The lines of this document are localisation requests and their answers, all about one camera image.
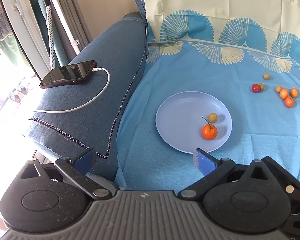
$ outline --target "charging cable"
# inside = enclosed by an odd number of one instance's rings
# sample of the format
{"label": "charging cable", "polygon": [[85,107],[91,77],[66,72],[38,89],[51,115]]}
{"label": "charging cable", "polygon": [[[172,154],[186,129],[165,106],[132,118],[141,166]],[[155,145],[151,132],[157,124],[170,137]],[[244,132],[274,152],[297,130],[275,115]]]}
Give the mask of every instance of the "charging cable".
{"label": "charging cable", "polygon": [[106,70],[105,68],[102,67],[95,67],[92,69],[93,72],[99,71],[99,70],[103,70],[108,74],[108,81],[105,85],[105,87],[100,91],[99,94],[97,94],[93,99],[91,99],[90,101],[88,101],[87,103],[83,104],[82,106],[78,106],[76,108],[73,109],[69,109],[69,110],[61,110],[61,111],[48,111],[48,110],[34,110],[33,112],[41,112],[41,113],[50,113],[50,114],[62,114],[62,113],[69,113],[69,112],[73,112],[75,110],[79,110],[85,106],[87,106],[88,104],[92,103],[94,100],[96,100],[99,96],[102,95],[102,93],[106,90],[106,88],[108,87],[109,83],[110,83],[110,73],[108,70]]}

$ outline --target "light purple plate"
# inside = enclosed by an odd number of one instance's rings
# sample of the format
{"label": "light purple plate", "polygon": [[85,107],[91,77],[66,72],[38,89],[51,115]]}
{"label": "light purple plate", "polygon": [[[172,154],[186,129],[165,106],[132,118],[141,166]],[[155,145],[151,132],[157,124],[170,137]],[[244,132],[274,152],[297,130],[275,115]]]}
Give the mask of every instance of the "light purple plate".
{"label": "light purple plate", "polygon": [[[202,137],[201,129],[208,115],[216,113],[214,125],[218,135],[213,140]],[[197,91],[177,93],[167,98],[158,108],[155,124],[162,139],[171,147],[193,154],[196,148],[207,153],[221,147],[229,138],[232,119],[228,109],[215,97]]]}

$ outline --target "wall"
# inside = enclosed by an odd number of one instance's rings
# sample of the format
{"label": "wall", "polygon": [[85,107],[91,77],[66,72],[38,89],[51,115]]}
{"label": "wall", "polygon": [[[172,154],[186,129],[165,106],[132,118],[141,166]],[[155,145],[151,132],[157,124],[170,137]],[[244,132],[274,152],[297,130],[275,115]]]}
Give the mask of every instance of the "wall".
{"label": "wall", "polygon": [[92,38],[130,12],[138,11],[134,0],[77,0]]}

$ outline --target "gray curtain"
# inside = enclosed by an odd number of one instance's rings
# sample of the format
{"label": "gray curtain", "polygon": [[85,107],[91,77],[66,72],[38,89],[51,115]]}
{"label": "gray curtain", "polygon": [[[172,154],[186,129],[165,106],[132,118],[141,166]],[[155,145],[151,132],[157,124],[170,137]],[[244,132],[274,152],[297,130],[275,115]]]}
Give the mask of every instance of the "gray curtain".
{"label": "gray curtain", "polygon": [[83,20],[77,1],[59,0],[59,2],[74,39],[78,39],[80,42],[78,45],[79,49],[84,49],[91,41],[91,37]]}

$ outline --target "smartphone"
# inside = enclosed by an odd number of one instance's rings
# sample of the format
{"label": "smartphone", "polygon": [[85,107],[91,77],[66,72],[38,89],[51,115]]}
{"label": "smartphone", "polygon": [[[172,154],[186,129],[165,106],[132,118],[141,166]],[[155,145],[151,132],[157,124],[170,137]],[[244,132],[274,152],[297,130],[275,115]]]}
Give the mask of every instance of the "smartphone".
{"label": "smartphone", "polygon": [[84,82],[97,66],[94,60],[54,68],[43,78],[41,88],[52,88]]}

